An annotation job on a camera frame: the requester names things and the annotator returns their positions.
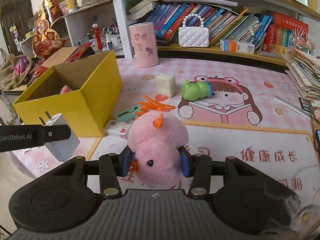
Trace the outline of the white power adapter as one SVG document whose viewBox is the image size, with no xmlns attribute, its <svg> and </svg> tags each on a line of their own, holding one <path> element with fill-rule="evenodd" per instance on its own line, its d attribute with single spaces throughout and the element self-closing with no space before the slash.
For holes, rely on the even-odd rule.
<svg viewBox="0 0 320 240">
<path fill-rule="evenodd" d="M 45 114 L 48 118 L 46 123 L 41 116 L 39 117 L 44 125 L 44 135 L 47 140 L 44 145 L 58 161 L 65 162 L 80 145 L 80 139 L 70 128 L 62 113 L 51 115 L 45 111 Z"/>
</svg>

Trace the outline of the pink plush chick toy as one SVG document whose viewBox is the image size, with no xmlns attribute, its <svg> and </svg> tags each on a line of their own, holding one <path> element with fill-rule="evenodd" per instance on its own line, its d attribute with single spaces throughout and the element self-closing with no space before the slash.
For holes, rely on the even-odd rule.
<svg viewBox="0 0 320 240">
<path fill-rule="evenodd" d="M 128 147 L 134 154 L 129 171 L 148 187 L 170 189 L 183 178 L 179 149 L 189 133 L 184 123 L 168 111 L 167 105 L 144 96 L 140 113 L 128 133 Z"/>
</svg>

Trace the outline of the mint green correction tape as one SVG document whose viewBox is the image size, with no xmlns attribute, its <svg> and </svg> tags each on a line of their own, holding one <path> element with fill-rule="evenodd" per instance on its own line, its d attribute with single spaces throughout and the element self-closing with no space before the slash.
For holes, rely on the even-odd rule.
<svg viewBox="0 0 320 240">
<path fill-rule="evenodd" d="M 128 109 L 126 109 L 123 112 L 120 112 L 117 116 L 116 116 L 116 120 L 117 121 L 121 121 L 121 122 L 128 122 L 132 119 L 134 119 L 135 117 L 138 116 L 138 112 L 140 112 L 139 106 L 135 105 L 133 107 L 130 107 Z"/>
</svg>

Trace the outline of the green plastic toy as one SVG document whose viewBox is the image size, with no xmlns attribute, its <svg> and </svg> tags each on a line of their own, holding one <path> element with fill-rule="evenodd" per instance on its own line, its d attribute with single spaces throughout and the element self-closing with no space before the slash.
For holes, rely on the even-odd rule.
<svg viewBox="0 0 320 240">
<path fill-rule="evenodd" d="M 190 82 L 182 81 L 182 98 L 188 101 L 196 101 L 212 95 L 212 85 L 207 81 Z"/>
</svg>

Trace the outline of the white foam block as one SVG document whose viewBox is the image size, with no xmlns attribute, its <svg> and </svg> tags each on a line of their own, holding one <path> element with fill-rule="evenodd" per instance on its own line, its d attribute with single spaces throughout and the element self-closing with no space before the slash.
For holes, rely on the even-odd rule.
<svg viewBox="0 0 320 240">
<path fill-rule="evenodd" d="M 159 94 L 172 98 L 176 94 L 175 76 L 159 74 L 156 76 L 156 86 Z"/>
</svg>

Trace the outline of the brown plush blanket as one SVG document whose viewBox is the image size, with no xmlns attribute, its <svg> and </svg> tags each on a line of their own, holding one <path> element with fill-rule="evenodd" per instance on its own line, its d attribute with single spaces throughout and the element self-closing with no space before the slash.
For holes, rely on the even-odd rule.
<svg viewBox="0 0 320 240">
<path fill-rule="evenodd" d="M 34 62 L 24 55 L 9 54 L 1 66 L 1 88 L 11 90 L 19 87 L 27 79 Z"/>
</svg>

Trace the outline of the yellow cardboard box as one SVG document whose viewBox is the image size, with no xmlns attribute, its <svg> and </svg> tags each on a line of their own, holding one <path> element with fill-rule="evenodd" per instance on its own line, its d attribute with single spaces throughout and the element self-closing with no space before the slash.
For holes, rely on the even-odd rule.
<svg viewBox="0 0 320 240">
<path fill-rule="evenodd" d="M 50 67 L 14 102 L 22 121 L 62 114 L 78 137 L 102 137 L 122 88 L 114 51 Z"/>
</svg>

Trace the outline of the red cartoon paper decoration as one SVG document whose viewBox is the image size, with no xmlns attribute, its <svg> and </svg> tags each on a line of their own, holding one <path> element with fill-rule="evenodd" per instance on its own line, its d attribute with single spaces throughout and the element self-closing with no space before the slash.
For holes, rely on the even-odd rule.
<svg viewBox="0 0 320 240">
<path fill-rule="evenodd" d="M 52 27 L 62 16 L 59 0 L 43 0 L 42 7 L 37 12 L 32 41 L 32 49 L 36 57 L 46 59 L 67 42 Z"/>
</svg>

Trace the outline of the white ruler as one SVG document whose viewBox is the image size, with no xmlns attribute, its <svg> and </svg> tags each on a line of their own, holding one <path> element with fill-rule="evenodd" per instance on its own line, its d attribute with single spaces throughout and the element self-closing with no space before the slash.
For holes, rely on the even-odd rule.
<svg viewBox="0 0 320 240">
<path fill-rule="evenodd" d="M 310 115 L 307 111 L 301 109 L 300 107 L 297 107 L 295 106 L 294 104 L 278 97 L 278 96 L 275 96 L 274 99 L 281 103 L 282 105 L 286 106 L 287 108 L 293 110 L 294 112 L 298 113 L 299 115 L 301 115 L 302 117 L 304 117 L 306 120 L 309 120 L 310 121 Z"/>
</svg>

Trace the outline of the orange white small box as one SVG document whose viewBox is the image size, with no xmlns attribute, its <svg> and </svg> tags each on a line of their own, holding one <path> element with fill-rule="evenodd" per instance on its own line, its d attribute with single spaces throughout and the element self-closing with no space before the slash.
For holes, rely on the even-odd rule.
<svg viewBox="0 0 320 240">
<path fill-rule="evenodd" d="M 254 54 L 255 52 L 255 45 L 252 43 L 226 39 L 220 40 L 220 48 L 222 51 L 235 53 Z"/>
</svg>

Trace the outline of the white quilted pearl handbag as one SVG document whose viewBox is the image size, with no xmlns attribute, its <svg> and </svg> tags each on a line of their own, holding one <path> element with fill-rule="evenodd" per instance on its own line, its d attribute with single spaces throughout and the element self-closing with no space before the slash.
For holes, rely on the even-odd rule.
<svg viewBox="0 0 320 240">
<path fill-rule="evenodd" d="M 187 20 L 196 17 L 200 20 L 199 27 L 186 26 Z M 209 29 L 204 27 L 203 18 L 198 14 L 184 17 L 182 26 L 178 29 L 178 44 L 182 48 L 207 48 L 209 46 Z"/>
</svg>

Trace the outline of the pink cylindrical container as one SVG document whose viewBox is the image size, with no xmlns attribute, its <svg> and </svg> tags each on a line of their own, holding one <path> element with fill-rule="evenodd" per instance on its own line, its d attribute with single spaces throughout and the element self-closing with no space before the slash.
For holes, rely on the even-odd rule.
<svg viewBox="0 0 320 240">
<path fill-rule="evenodd" d="M 129 31 L 137 66 L 140 68 L 156 66 L 159 60 L 153 23 L 136 23 L 129 26 Z"/>
</svg>

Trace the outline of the stack of papers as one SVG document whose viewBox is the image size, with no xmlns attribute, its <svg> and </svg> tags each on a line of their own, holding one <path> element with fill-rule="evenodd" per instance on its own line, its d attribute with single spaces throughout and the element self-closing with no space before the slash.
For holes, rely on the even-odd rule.
<svg viewBox="0 0 320 240">
<path fill-rule="evenodd" d="M 284 54 L 287 75 L 299 90 L 303 99 L 319 101 L 319 58 L 293 48 Z"/>
</svg>

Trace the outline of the wooden bookshelf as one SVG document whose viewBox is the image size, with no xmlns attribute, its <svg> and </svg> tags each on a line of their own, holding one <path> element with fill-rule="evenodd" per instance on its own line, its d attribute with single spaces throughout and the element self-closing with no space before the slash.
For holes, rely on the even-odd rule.
<svg viewBox="0 0 320 240">
<path fill-rule="evenodd" d="M 319 20 L 319 13 L 295 0 L 112 0 L 123 51 L 134 58 L 129 26 L 152 22 L 158 56 L 225 61 L 230 63 L 284 69 L 283 57 L 268 57 L 258 51 L 267 32 L 300 30 L 308 35 L 308 26 L 299 20 L 305 16 Z M 185 16 L 198 14 L 209 29 L 207 48 L 182 48 L 178 29 Z M 254 54 L 222 51 L 220 40 L 234 40 L 255 45 Z"/>
</svg>

